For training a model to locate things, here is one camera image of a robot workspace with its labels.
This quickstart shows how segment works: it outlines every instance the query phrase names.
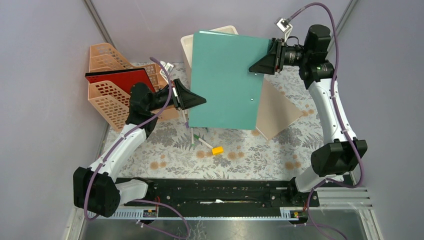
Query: red board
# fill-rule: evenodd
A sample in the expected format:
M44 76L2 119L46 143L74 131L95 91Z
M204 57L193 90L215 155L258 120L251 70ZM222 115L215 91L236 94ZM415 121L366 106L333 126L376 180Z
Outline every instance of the red board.
M85 74L85 78L91 84L101 81L111 81L127 94L130 94L131 87L136 83L144 83L153 93L155 92L155 88L153 88L149 76L144 68L87 72Z

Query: yellow sponge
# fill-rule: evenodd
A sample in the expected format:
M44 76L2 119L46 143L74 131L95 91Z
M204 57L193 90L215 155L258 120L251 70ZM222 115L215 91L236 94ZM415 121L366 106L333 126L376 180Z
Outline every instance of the yellow sponge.
M223 152L224 152L224 148L222 146L212 148L212 154L213 155L222 154Z

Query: metal floor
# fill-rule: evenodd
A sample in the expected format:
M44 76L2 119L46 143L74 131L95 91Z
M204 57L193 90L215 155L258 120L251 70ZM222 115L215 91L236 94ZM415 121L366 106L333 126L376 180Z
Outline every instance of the metal floor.
M355 210L311 210L316 223L330 225L342 231L348 239L367 239L361 217ZM191 220L190 240L326 240L314 226L293 227L288 221L261 220ZM152 226L184 236L182 221L156 220ZM336 240L344 239L338 233L324 230ZM173 240L160 232L141 228L134 220L97 219L87 222L80 240Z

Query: table surface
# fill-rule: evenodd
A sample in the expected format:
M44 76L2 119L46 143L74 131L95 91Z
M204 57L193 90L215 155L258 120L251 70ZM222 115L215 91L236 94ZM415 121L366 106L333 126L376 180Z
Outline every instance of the table surface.
M271 140L256 130L194 128L194 133L224 153L213 156L195 140L182 117L159 122L122 168L119 177L290 180L311 165L311 153L323 145L323 131L314 101L297 67L266 75L281 94L302 110L303 116ZM172 79L188 85L184 64L175 63ZM118 137L109 130L104 149Z

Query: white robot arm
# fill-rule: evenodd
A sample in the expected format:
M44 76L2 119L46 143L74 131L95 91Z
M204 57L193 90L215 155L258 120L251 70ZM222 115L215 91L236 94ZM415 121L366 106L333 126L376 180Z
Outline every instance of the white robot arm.
M311 166L300 176L292 178L287 188L289 199L294 203L301 203L307 193L322 180L342 175L357 166L358 159L349 140L355 144L360 157L367 151L368 146L365 140L357 139L346 118L338 94L337 81L334 83L334 96L331 94L334 67L326 60L331 40L330 29L319 24L312 25L303 45L289 46L287 39L293 26L283 18L280 18L276 25L283 31L284 38L273 38L268 53L253 64L249 71L274 75L275 72L279 73L284 65L297 66L299 76L315 102L321 119L324 146L312 153ZM339 124L333 98L345 124L343 128ZM343 129L348 131L352 139L346 139Z
M155 93L144 83L137 83L131 88L129 115L118 138L88 168L79 167L73 174L75 206L84 207L89 186L92 191L89 192L88 210L105 217L110 217L119 205L146 196L149 188L146 181L132 179L123 183L115 182L124 164L155 128L157 118L147 121L154 116L151 111L160 109L167 103L171 91L169 88L173 88L173 94L172 101L169 101L167 106L173 105L177 109L185 110L206 103L206 99L189 91L179 79L170 82L170 85ZM98 172L90 185L89 182L96 172L94 169L97 168Z

